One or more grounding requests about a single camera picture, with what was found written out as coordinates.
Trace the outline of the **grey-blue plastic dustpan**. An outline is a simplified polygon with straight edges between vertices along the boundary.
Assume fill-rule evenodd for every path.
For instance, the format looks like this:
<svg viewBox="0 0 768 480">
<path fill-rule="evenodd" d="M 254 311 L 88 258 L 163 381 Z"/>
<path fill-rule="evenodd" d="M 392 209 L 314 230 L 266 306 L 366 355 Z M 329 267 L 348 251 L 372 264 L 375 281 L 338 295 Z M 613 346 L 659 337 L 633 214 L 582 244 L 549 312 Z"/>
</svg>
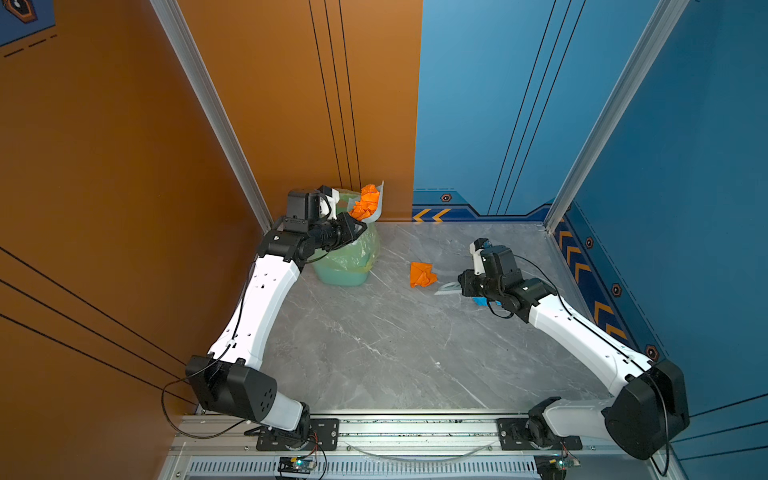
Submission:
<svg viewBox="0 0 768 480">
<path fill-rule="evenodd" d="M 353 196 L 347 205 L 348 213 L 366 224 L 376 222 L 383 210 L 384 183 L 368 184 Z"/>
</svg>

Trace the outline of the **grey-blue hand brush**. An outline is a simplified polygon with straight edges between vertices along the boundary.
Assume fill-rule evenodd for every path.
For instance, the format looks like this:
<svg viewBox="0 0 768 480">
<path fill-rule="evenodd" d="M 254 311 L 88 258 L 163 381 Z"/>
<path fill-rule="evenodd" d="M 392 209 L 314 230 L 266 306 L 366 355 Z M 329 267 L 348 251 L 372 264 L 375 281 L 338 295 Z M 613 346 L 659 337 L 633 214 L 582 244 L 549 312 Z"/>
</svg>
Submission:
<svg viewBox="0 0 768 480">
<path fill-rule="evenodd" d="M 434 293 L 435 296 L 461 295 L 462 287 L 459 282 L 448 282 L 441 285 Z"/>
</svg>

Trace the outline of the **orange paper ball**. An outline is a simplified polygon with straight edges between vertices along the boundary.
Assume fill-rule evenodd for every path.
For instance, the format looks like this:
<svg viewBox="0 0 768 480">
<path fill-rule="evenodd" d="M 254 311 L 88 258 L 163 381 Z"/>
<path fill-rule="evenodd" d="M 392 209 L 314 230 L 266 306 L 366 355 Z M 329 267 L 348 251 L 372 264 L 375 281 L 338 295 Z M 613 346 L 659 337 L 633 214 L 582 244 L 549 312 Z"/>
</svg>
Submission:
<svg viewBox="0 0 768 480">
<path fill-rule="evenodd" d="M 411 288 L 426 288 L 438 280 L 433 272 L 433 265 L 429 263 L 412 262 L 410 264 L 409 284 Z"/>
<path fill-rule="evenodd" d="M 350 211 L 350 215 L 356 220 L 371 218 L 379 209 L 381 192 L 374 184 L 368 184 L 362 188 L 360 199 L 357 200 Z"/>
</svg>

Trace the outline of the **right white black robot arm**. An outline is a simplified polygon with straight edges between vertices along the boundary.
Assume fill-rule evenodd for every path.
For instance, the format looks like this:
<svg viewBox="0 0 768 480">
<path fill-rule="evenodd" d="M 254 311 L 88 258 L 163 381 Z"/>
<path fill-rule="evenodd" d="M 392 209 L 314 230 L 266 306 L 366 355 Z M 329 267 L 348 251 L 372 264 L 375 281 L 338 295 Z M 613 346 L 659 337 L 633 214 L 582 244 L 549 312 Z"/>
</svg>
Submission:
<svg viewBox="0 0 768 480">
<path fill-rule="evenodd" d="M 567 437 L 610 440 L 626 454 L 650 459 L 690 425 L 683 371 L 631 349 L 577 312 L 548 279 L 527 278 L 518 255 L 479 238 L 469 246 L 473 265 L 458 277 L 465 297 L 483 298 L 502 319 L 517 317 L 545 333 L 605 386 L 605 399 L 550 397 L 528 413 L 523 437 L 540 448 Z"/>
</svg>

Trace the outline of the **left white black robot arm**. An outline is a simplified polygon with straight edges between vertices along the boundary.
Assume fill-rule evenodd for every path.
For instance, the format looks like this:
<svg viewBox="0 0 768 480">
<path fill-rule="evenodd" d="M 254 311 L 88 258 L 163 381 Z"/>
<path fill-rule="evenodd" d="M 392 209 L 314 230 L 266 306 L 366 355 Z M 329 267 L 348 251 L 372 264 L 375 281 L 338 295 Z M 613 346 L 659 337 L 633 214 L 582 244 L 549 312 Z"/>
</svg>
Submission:
<svg viewBox="0 0 768 480">
<path fill-rule="evenodd" d="M 287 211 L 264 234 L 226 328 L 207 354 L 185 367 L 200 407 L 256 422 L 293 448 L 309 440 L 310 409 L 282 394 L 261 367 L 281 306 L 305 265 L 316 251 L 339 250 L 367 229 L 337 210 L 339 200 L 328 186 L 289 193 Z"/>
</svg>

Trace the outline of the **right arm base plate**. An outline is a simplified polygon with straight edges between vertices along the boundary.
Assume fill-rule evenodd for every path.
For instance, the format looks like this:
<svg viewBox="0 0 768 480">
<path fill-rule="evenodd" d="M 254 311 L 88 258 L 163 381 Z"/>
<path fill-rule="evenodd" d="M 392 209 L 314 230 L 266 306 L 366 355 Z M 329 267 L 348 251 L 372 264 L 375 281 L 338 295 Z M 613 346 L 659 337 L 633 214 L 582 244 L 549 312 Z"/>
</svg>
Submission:
<svg viewBox="0 0 768 480">
<path fill-rule="evenodd" d="M 501 448 L 507 450 L 582 450 L 578 436 L 559 437 L 540 419 L 499 418 L 496 420 Z"/>
</svg>

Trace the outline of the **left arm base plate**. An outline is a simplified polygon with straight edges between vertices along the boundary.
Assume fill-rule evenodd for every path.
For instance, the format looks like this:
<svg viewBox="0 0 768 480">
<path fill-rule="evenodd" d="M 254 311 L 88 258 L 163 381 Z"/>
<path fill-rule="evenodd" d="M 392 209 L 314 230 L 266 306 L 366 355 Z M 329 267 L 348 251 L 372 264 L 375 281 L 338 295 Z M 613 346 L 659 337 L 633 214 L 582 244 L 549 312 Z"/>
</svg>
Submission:
<svg viewBox="0 0 768 480">
<path fill-rule="evenodd" d="M 302 451 L 319 446 L 325 452 L 332 452 L 338 447 L 339 426 L 337 418 L 312 418 L 306 440 L 293 433 L 262 427 L 256 449 L 260 452 Z"/>
</svg>

